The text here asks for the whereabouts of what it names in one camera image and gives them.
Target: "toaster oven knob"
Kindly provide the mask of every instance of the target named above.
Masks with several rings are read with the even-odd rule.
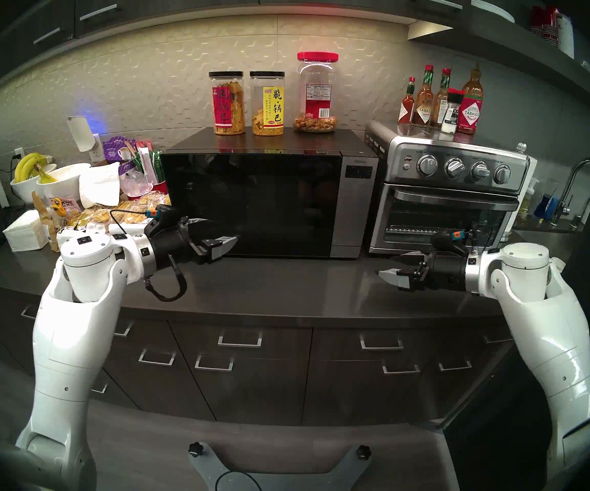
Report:
[[[438,162],[431,154],[425,154],[418,160],[418,172],[422,175],[432,175],[438,168]]]
[[[465,165],[458,158],[452,158],[445,164],[445,173],[450,179],[456,179],[465,170]]]
[[[484,162],[476,162],[470,169],[472,181],[481,181],[482,179],[486,179],[490,174],[491,171],[488,170]]]
[[[510,177],[511,169],[508,167],[508,165],[500,165],[495,169],[495,175],[493,176],[495,183],[498,185],[504,185],[505,183],[508,183]]]

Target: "toaster oven handle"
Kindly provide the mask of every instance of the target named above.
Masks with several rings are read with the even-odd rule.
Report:
[[[491,209],[493,211],[515,211],[517,199],[507,202],[505,200],[493,200],[492,202],[476,200],[468,197],[442,197],[436,195],[421,195],[419,193],[403,192],[395,190],[394,196],[405,202],[421,202],[422,204],[433,204],[435,206],[447,206],[450,208],[463,209]]]

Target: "tabasco bottle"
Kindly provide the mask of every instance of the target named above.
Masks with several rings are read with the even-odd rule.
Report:
[[[425,78],[422,80],[422,89],[415,98],[415,110],[411,117],[411,123],[418,126],[428,126],[431,119],[431,111],[434,106],[434,94],[431,91],[431,82],[434,80],[434,66],[425,66]]]
[[[397,119],[397,124],[408,124],[411,122],[411,115],[413,114],[413,91],[415,90],[415,77],[409,77],[409,85],[406,87],[406,96],[402,98],[402,106],[400,107],[400,117]]]
[[[449,75],[451,73],[451,68],[443,68],[443,75],[440,79],[440,91],[438,91],[434,98],[434,112],[431,114],[431,126],[440,126],[447,112],[447,93],[449,91]]]
[[[483,88],[479,82],[482,73],[479,71],[479,63],[470,72],[470,80],[463,86],[465,96],[459,107],[459,124],[457,132],[474,133],[477,129],[477,121],[482,113]]]

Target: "yellow label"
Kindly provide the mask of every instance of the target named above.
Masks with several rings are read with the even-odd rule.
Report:
[[[263,127],[283,128],[284,87],[263,86]]]

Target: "faucet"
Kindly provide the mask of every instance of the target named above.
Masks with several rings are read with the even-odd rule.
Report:
[[[577,162],[577,164],[574,167],[572,167],[570,175],[568,176],[568,181],[565,183],[563,193],[561,193],[559,203],[556,205],[556,209],[554,209],[554,213],[552,215],[552,218],[550,219],[550,224],[553,227],[556,227],[558,225],[558,221],[561,215],[570,214],[570,209],[567,207],[569,202],[566,202],[566,200],[568,199],[568,195],[570,194],[574,178],[576,177],[577,173],[586,165],[590,165],[590,158],[581,160],[580,162]]]

